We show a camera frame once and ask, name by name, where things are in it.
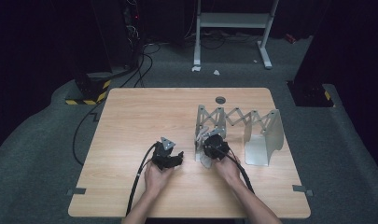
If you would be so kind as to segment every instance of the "table top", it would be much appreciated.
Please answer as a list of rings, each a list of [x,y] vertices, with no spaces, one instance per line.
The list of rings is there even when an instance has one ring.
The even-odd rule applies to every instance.
[[[264,88],[111,90],[77,182],[77,188],[86,191],[73,195],[69,215],[124,217],[142,159],[154,143],[165,137],[176,143],[171,156],[184,151],[184,160],[175,168],[149,217],[246,217],[216,170],[195,161],[198,105],[213,111],[220,106],[215,101],[218,96],[226,99],[222,105],[225,111],[239,107],[245,114],[256,109],[264,116],[275,109],[270,91]],[[241,161],[245,161],[244,130],[244,124],[227,124],[225,139]],[[292,188],[300,186],[301,181],[286,138],[282,149],[272,154],[268,167],[242,165],[256,195],[279,217],[310,216],[305,194]],[[141,176],[133,204],[144,190]]]

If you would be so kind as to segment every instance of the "forearm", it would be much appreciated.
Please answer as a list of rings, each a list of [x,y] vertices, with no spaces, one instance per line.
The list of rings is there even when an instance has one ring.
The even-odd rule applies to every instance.
[[[281,223],[276,214],[251,192],[242,180],[230,182],[229,186],[244,207],[251,224]]]
[[[145,223],[147,214],[154,202],[157,199],[157,193],[147,192],[142,194],[137,204],[133,207],[131,212],[124,218],[123,224],[140,224]]]

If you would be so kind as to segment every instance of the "gray carpet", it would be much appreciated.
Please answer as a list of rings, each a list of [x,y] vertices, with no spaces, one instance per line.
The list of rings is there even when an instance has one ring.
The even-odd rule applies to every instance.
[[[281,110],[287,141],[312,214],[284,223],[378,223],[378,168],[344,111],[338,92],[325,85],[336,104],[332,108],[296,107],[286,81],[292,80],[311,42],[294,45],[270,39],[273,63],[265,70],[255,37],[243,43],[227,41],[202,51],[201,72],[191,72],[193,47],[152,45],[146,48],[153,65],[145,87],[265,87]],[[204,41],[209,48],[220,42]],[[142,71],[150,60],[145,58]],[[130,75],[112,80],[117,88]],[[132,87],[138,76],[125,87]],[[72,154],[75,130],[92,105],[66,105],[73,81],[52,95],[51,104],[23,122],[0,147],[0,223],[119,223],[119,218],[77,218],[67,213],[81,166]],[[103,105],[95,109],[102,113]],[[77,134],[76,150],[84,161],[96,129],[92,117]],[[233,220],[150,219],[147,223],[234,223]]]

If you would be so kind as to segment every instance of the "white paper scrap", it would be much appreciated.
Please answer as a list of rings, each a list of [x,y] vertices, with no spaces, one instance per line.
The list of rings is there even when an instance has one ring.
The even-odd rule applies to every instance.
[[[199,72],[199,71],[201,71],[201,67],[199,66],[194,66],[191,68],[191,72]]]

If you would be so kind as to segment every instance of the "human arm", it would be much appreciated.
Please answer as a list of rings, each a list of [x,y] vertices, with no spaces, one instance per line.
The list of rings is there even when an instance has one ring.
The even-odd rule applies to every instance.
[[[121,221],[122,224],[145,223],[148,211],[157,200],[173,171],[174,168],[164,168],[161,171],[152,161],[147,164],[145,170],[146,190],[131,212]]]
[[[240,171],[235,162],[225,157],[221,161],[213,160],[213,164],[244,207],[250,223],[282,223],[276,214],[247,188],[240,178]]]

